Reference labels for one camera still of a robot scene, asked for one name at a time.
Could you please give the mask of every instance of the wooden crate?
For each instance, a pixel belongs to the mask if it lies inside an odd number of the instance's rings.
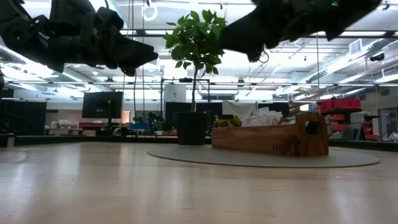
[[[312,127],[311,131],[307,131],[307,124]],[[213,128],[213,148],[283,156],[328,155],[325,117],[299,114],[295,124]]]

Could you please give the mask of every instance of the black monitor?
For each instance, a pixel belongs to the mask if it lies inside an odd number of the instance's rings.
[[[121,118],[123,92],[85,93],[82,118]]]

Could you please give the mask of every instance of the light wood floor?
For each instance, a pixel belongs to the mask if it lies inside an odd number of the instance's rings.
[[[160,144],[0,152],[0,223],[352,223],[398,220],[398,154],[378,165],[264,169],[168,161]]]

